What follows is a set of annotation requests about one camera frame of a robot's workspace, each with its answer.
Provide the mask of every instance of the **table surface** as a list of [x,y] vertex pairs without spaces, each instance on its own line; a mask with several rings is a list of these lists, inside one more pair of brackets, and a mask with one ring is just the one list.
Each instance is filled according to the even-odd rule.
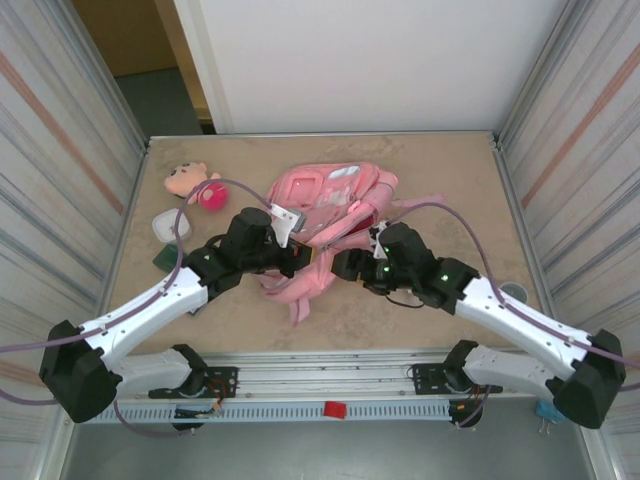
[[[205,162],[210,171],[266,193],[290,167],[309,163],[370,161],[395,173],[397,198],[446,193],[447,205],[472,225],[499,282],[515,281],[535,297],[493,155],[485,134],[169,137],[152,139],[131,228],[114,285],[111,308],[147,290],[164,277],[152,264],[163,245],[151,221],[180,199],[163,186],[165,176],[184,162]],[[257,205],[230,187],[225,208],[210,213],[187,209],[193,233],[187,250],[224,233],[232,216]],[[446,212],[422,209],[406,217],[436,256],[456,257],[484,271],[480,257],[458,221]],[[537,307],[537,302],[530,300]],[[258,281],[245,275],[196,316],[185,315],[150,337],[136,352],[157,352],[188,343],[200,353],[296,350],[451,347],[459,339],[508,345],[493,332],[440,310],[395,307],[354,283],[337,280],[311,301],[311,315],[293,327],[289,308],[266,300]]]

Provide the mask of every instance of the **gray round object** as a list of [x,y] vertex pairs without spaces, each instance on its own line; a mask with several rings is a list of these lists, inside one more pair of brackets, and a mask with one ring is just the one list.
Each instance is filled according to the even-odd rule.
[[519,302],[527,303],[527,300],[529,300],[529,294],[527,293],[527,290],[519,283],[504,282],[502,285],[500,285],[500,290],[502,290],[507,295],[512,296]]

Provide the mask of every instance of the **red ball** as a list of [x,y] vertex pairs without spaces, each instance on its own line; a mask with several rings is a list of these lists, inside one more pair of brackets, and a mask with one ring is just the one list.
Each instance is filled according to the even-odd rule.
[[229,190],[219,183],[208,185],[198,192],[198,203],[202,208],[216,212],[224,207],[229,199]]

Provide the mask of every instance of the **metal wall panel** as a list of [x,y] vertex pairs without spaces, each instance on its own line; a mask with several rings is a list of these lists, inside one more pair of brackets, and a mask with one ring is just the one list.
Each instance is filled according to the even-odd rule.
[[[612,331],[637,359],[640,3],[585,3],[501,146],[560,319]],[[618,396],[607,431],[637,478],[640,392]]]
[[[94,315],[144,138],[67,2],[0,6],[0,342]],[[42,352],[4,355],[0,386],[46,398]],[[55,408],[0,401],[0,477],[27,478]]]

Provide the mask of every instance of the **cable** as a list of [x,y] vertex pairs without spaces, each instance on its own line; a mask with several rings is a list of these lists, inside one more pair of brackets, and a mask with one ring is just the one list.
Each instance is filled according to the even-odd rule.
[[[546,333],[548,333],[550,335],[553,335],[554,337],[562,340],[563,342],[567,342],[567,343],[569,343],[571,345],[575,345],[575,346],[580,347],[580,348],[582,348],[582,349],[584,349],[584,350],[586,350],[588,352],[591,352],[593,354],[600,355],[601,357],[604,357],[604,358],[608,358],[609,360],[613,360],[615,362],[622,363],[622,364],[627,365],[627,366],[632,367],[632,368],[640,369],[640,362],[635,362],[633,360],[621,357],[620,355],[616,355],[616,354],[613,354],[611,352],[607,352],[606,350],[602,350],[601,348],[597,348],[597,347],[594,347],[592,345],[588,345],[586,343],[583,343],[583,342],[580,342],[578,340],[575,340],[575,339],[569,337],[568,335],[563,335],[561,333],[558,333],[554,329],[552,329],[552,328],[548,327],[547,325],[545,325],[544,323],[540,323],[536,319],[531,318],[530,316],[528,316],[526,313],[521,312],[520,310],[515,308],[513,305],[507,303],[506,299],[502,295],[502,292],[498,288],[497,282],[495,280],[495,277],[493,276],[493,272],[491,271],[491,267],[489,265],[489,260],[487,259],[487,255],[486,255],[484,249],[482,248],[482,245],[480,244],[480,240],[478,239],[477,235],[475,234],[475,232],[471,228],[471,225],[469,225],[467,223],[467,221],[464,218],[462,218],[462,216],[458,212],[456,212],[454,209],[452,209],[451,207],[448,207],[447,205],[443,205],[443,204],[437,203],[437,202],[419,203],[417,205],[414,205],[413,207],[410,207],[410,208],[406,209],[400,215],[398,215],[398,216],[394,217],[393,219],[391,219],[389,221],[389,224],[395,223],[398,220],[400,220],[402,217],[404,217],[405,215],[413,212],[414,210],[417,210],[417,209],[423,208],[423,207],[436,207],[436,208],[440,208],[442,210],[445,210],[446,212],[448,212],[451,215],[453,215],[454,217],[456,217],[456,219],[467,230],[467,233],[469,233],[469,236],[471,237],[471,239],[473,240],[473,243],[475,244],[476,248],[478,249],[478,253],[480,254],[480,258],[482,259],[482,263],[484,264],[484,268],[485,268],[485,270],[487,272],[487,279],[489,280],[489,284],[491,285],[491,290],[493,290],[493,293],[496,296],[496,299],[500,302],[500,304],[504,308],[509,310],[511,313],[517,315],[522,320],[530,323],[531,325],[533,325],[535,327],[538,327],[540,330],[542,330],[542,331],[544,331],[544,332],[546,332]],[[629,391],[629,390],[635,390],[637,388],[640,388],[640,383],[627,385],[626,387],[621,387],[620,391],[625,391],[626,392],[626,391]]]
[[481,411],[482,408],[484,407],[484,404],[487,402],[487,399],[489,398],[489,392],[491,391],[491,385],[487,385],[487,390],[484,392],[484,396],[482,397],[482,401],[478,404],[478,406],[476,407],[476,409],[471,412],[471,415],[469,415],[467,418],[465,418],[463,421],[461,422],[456,422],[456,427],[457,428],[462,428],[464,427],[467,423],[469,423],[471,420],[473,420],[476,415],[478,415]]
[[404,307],[404,308],[422,308],[424,307],[424,303],[421,303],[420,305],[409,305],[408,303],[402,303],[402,302],[397,302],[395,300],[392,300],[391,298],[389,298],[389,295],[385,295],[385,297],[387,299],[387,302],[389,303],[393,303],[394,305],[397,305],[399,307]]
[[136,427],[135,425],[132,425],[131,423],[127,422],[124,419],[124,417],[122,416],[122,413],[120,413],[120,408],[118,407],[118,401],[117,400],[113,401],[113,410],[116,412],[116,417],[118,417],[118,420],[120,420],[120,423],[122,425],[127,427],[133,433],[137,433],[138,435],[142,435],[144,437],[150,437],[150,438],[175,438],[175,437],[182,437],[183,435],[188,435],[188,434],[193,435],[194,432],[195,432],[195,429],[193,429],[193,428],[189,429],[189,430],[182,430],[180,432],[178,432],[178,431],[176,431],[176,432],[156,432],[155,430],[147,430],[146,428]]
[[[180,234],[178,233],[178,224],[180,223],[180,219],[182,218],[182,215],[184,214],[184,211],[187,207],[187,205],[189,204],[189,199],[194,196],[197,192],[199,192],[202,188],[208,186],[208,185],[213,185],[215,183],[228,183],[230,185],[234,185],[236,187],[239,187],[243,190],[245,190],[246,192],[249,192],[251,195],[253,195],[260,203],[262,203],[266,208],[271,209],[271,203],[269,203],[265,198],[263,198],[258,192],[256,192],[255,190],[253,190],[251,187],[248,187],[246,185],[244,185],[243,183],[237,182],[235,180],[230,180],[230,179],[226,179],[226,178],[216,178],[216,179],[210,179],[210,180],[205,180],[204,182],[200,183],[199,185],[197,185],[196,187],[194,187],[193,190],[191,190],[191,192],[182,200],[182,205],[180,205],[180,208],[178,209],[178,213],[176,214],[176,221],[173,225],[173,231],[175,233],[176,236],[176,244],[178,247],[178,257],[176,259],[176,266],[174,267],[174,269],[171,271],[171,275],[167,280],[166,285],[173,285],[174,280],[176,279],[176,277],[178,276],[178,274],[180,273],[180,268],[182,267],[182,259],[184,257],[184,247],[182,244],[182,238],[180,237]],[[60,345],[67,345],[69,343],[74,343],[74,342],[79,342],[80,340],[84,340],[86,338],[92,337],[94,335],[97,335],[99,333],[102,333],[105,330],[109,330],[113,327],[115,327],[116,325],[124,322],[125,320],[128,320],[129,318],[133,317],[134,315],[137,315],[138,313],[142,312],[144,309],[148,308],[151,304],[153,304],[156,300],[158,300],[160,297],[162,297],[163,295],[163,291],[158,291],[155,294],[153,294],[151,297],[149,297],[146,301],[144,301],[143,303],[141,303],[140,305],[138,305],[137,307],[131,309],[130,311],[123,313],[122,315],[120,315],[119,317],[116,317],[115,319],[111,320],[110,322],[107,322],[104,324],[104,329],[102,328],[94,328],[93,330],[89,330],[87,332],[82,332],[78,335],[73,335],[71,337],[64,337],[64,338],[59,338],[56,340],[47,340],[44,342],[34,342],[34,343],[25,343],[25,344],[20,344],[20,345],[7,345],[7,346],[3,346],[0,347],[0,354],[2,353],[12,353],[12,352],[23,352],[26,350],[38,350],[41,348],[48,348],[48,347],[57,347]],[[13,403],[17,403],[20,405],[55,405],[57,402],[55,402],[55,400],[51,400],[52,403],[32,403],[32,402],[41,402],[40,400],[28,400],[28,399],[24,399],[24,398],[19,398],[16,397],[14,395],[11,395],[10,393],[4,391],[3,389],[0,388],[0,397],[4,398],[5,400],[8,400],[10,402]]]
[[[212,382],[218,382],[220,385],[222,385],[222,388],[220,389],[222,396],[218,393],[218,391],[216,390],[216,387],[213,385]],[[218,402],[217,402],[218,407],[222,408],[222,400],[227,398],[227,386],[219,378],[209,378],[209,380],[206,383],[207,383],[207,386],[209,387],[209,390],[211,390],[214,393],[214,395],[218,398]]]
[[26,398],[16,397],[8,392],[0,389],[0,397],[4,398],[8,402],[17,403],[18,405],[27,405],[29,407],[46,407],[48,405],[58,405],[58,401],[55,398],[51,400],[29,400]]

